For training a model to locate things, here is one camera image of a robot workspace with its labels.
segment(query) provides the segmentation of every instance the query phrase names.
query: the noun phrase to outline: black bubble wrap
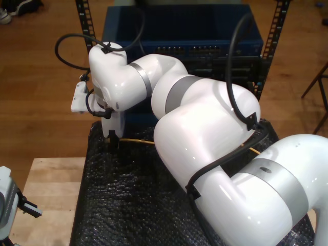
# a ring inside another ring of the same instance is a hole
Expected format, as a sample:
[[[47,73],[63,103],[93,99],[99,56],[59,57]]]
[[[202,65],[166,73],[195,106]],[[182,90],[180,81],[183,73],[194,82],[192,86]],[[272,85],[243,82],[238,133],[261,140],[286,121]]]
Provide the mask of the black bubble wrap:
[[[278,140],[270,135],[255,148],[263,151]],[[153,140],[154,128],[126,126],[125,137]],[[256,156],[249,151],[225,171],[237,173]],[[313,245],[314,232],[306,215],[279,243]],[[225,245],[217,237],[218,245]],[[110,150],[101,123],[96,122],[89,145],[75,213],[70,246],[75,245],[209,245],[188,199],[154,145],[120,142]]]

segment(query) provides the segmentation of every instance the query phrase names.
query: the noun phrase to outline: table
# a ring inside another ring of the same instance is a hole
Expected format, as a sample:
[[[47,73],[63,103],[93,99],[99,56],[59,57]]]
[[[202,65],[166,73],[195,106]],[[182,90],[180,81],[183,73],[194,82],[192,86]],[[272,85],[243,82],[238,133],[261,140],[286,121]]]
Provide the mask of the table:
[[[85,158],[34,159],[23,194],[43,210],[38,219],[17,211],[10,239],[22,246],[68,246]],[[314,211],[309,212],[315,230]]]

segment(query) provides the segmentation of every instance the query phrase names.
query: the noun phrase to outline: electronic equipment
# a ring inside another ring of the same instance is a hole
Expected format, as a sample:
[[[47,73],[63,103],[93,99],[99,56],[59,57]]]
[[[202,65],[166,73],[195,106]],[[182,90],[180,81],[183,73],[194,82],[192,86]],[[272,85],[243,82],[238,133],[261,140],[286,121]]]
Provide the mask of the electronic equipment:
[[[127,51],[128,62],[144,54],[169,55],[185,59],[226,57],[232,32],[249,5],[152,5],[144,8],[146,24],[140,43]],[[134,6],[109,7],[103,42],[122,47],[130,44],[140,28]],[[236,56],[261,55],[263,40],[254,24],[238,44]]]

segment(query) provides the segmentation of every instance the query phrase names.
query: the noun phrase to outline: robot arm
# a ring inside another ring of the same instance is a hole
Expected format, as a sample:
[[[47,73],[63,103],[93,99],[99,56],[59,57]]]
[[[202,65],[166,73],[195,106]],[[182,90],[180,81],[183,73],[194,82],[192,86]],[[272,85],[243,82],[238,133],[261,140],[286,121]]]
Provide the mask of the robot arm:
[[[124,110],[152,95],[157,152],[184,189],[198,170],[254,133],[236,117],[225,82],[189,75],[173,57],[152,54],[127,65],[124,51],[104,54],[95,46],[89,59],[96,101],[89,104],[115,111],[102,119],[104,136],[111,129],[122,137]],[[256,112],[259,121],[255,96],[237,85],[233,93],[241,113]],[[276,245],[313,208],[315,244],[327,245],[327,149],[328,139],[319,136],[282,139],[232,178],[220,166],[202,175],[195,203],[228,244],[252,246]]]

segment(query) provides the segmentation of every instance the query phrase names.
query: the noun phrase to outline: black tripod leg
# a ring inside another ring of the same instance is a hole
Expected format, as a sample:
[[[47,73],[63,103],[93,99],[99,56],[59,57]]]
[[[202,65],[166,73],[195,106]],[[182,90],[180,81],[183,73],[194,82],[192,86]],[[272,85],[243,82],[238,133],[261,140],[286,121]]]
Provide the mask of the black tripod leg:
[[[322,127],[323,123],[327,120],[327,118],[328,118],[328,112],[325,113],[325,115],[322,118],[322,120],[320,121],[319,125],[314,130],[313,134],[317,134],[317,132],[320,130],[320,128]]]
[[[325,72],[325,70],[328,68],[328,63],[326,63],[326,65],[323,66],[323,68],[320,70],[320,72],[316,75],[316,77],[313,79],[313,81],[311,82],[311,84],[309,85],[309,87],[305,90],[305,92],[303,93],[301,98],[304,98],[305,95],[309,92],[309,90],[314,86],[314,84],[317,82],[317,80],[319,79],[319,77]]]

